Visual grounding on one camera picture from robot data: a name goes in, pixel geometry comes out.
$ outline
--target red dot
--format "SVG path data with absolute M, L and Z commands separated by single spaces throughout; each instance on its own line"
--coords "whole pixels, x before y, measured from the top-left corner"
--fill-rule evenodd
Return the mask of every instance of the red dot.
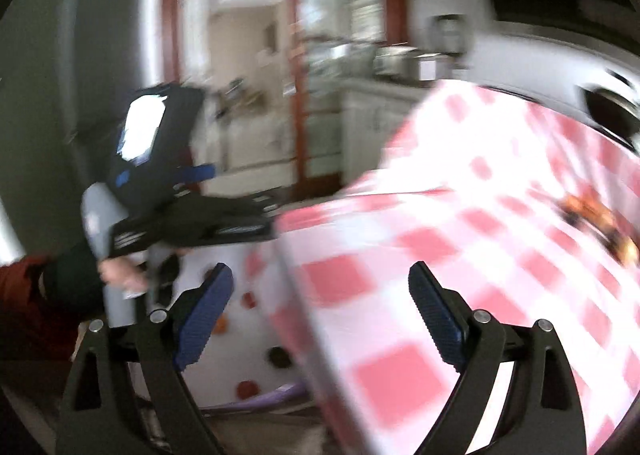
M 244 401 L 260 394 L 260 387 L 255 381 L 242 381 L 236 387 L 236 395 L 240 401 Z
M 245 292 L 242 295 L 242 306 L 247 309 L 252 309 L 256 305 L 258 305 L 255 301 L 255 296 L 253 292 Z

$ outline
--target wooden door frame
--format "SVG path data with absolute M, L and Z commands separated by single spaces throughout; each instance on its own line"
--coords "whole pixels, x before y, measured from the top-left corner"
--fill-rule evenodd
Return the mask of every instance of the wooden door frame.
M 303 67 L 305 48 L 300 40 L 300 24 L 298 23 L 298 5 L 300 0 L 287 0 L 289 3 L 289 64 L 296 86 L 296 93 L 291 98 L 291 113 L 295 128 L 296 146 L 296 183 L 292 197 L 304 200 L 334 194 L 342 186 L 342 175 L 329 174 L 320 177 L 306 176 L 308 151 L 305 128 L 306 73 Z M 180 0 L 162 0 L 162 72 L 164 81 L 179 82 L 180 69 Z M 386 0 L 385 24 L 387 41 L 398 44 L 408 41 L 407 0 Z
M 165 82 L 180 81 L 180 0 L 161 1 L 162 74 Z
M 293 199 L 304 200 L 325 197 L 336 193 L 342 187 L 342 174 L 307 177 L 306 163 L 308 150 L 305 128 L 306 71 L 303 59 L 306 53 L 305 44 L 300 39 L 302 27 L 298 21 L 300 0 L 287 0 L 289 3 L 289 66 L 296 86 L 296 93 L 291 99 L 291 114 L 296 133 L 296 183 L 293 186 Z

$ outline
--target red and white checkered tablecloth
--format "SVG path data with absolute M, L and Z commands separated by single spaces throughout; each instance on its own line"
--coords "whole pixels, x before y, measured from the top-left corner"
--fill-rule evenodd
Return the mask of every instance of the red and white checkered tablecloth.
M 349 453 L 413 454 L 457 380 L 409 295 L 417 260 L 503 323 L 554 323 L 595 453 L 640 390 L 640 287 L 637 269 L 562 219 L 558 198 L 585 191 L 640 229 L 636 156 L 561 114 L 446 81 L 380 169 L 279 219 L 246 273 Z

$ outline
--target person's arm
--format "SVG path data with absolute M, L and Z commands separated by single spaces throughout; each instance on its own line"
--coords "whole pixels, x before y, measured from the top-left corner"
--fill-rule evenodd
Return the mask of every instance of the person's arm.
M 41 297 L 38 279 L 49 263 L 46 257 L 25 257 L 0 266 L 0 310 L 5 321 L 11 320 L 14 329 L 19 328 L 20 342 L 28 341 L 48 359 L 69 359 L 80 321 L 76 315 L 50 306 Z
M 89 319 L 104 312 L 105 283 L 146 291 L 145 274 L 129 258 L 96 262 L 89 244 L 82 241 L 47 264 L 39 289 L 50 305 Z

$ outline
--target gray handle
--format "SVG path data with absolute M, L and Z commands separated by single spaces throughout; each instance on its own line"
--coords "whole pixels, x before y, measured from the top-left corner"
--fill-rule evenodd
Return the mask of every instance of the gray handle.
M 113 225 L 127 218 L 127 210 L 101 182 L 92 184 L 82 195 L 82 224 L 84 234 L 97 260 L 109 256 L 110 233 Z M 124 291 L 105 285 L 104 308 L 109 327 L 123 327 L 136 322 L 134 301 Z

